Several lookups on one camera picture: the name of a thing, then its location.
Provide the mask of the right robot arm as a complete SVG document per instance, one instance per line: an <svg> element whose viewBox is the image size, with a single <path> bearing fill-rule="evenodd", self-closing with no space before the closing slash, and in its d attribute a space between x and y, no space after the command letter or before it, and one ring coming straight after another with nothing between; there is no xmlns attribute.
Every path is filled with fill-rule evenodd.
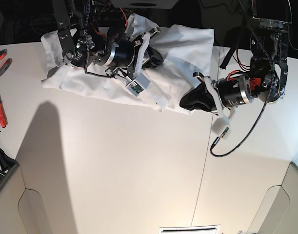
<svg viewBox="0 0 298 234"><path fill-rule="evenodd" d="M127 15L131 11L115 7L108 0L54 0L54 16L62 56L74 67L88 75L90 64L104 67L100 77L120 76L127 82L136 79L136 69L157 68L163 64L162 55L145 45L160 33L158 27L131 36Z"/></svg>

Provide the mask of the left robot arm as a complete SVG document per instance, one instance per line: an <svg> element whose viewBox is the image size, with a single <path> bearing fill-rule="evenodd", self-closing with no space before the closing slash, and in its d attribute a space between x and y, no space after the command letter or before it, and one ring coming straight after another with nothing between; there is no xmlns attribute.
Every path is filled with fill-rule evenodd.
<svg viewBox="0 0 298 234"><path fill-rule="evenodd" d="M271 103L284 96L291 3L288 0L253 0L243 13L237 41L220 65L225 69L231 57L235 56L240 69L230 72L225 78L211 81L209 85L202 81L182 97L181 108L217 114L219 107L230 110L256 98ZM244 65L238 57L239 42L246 32L251 32L249 65Z"/></svg>

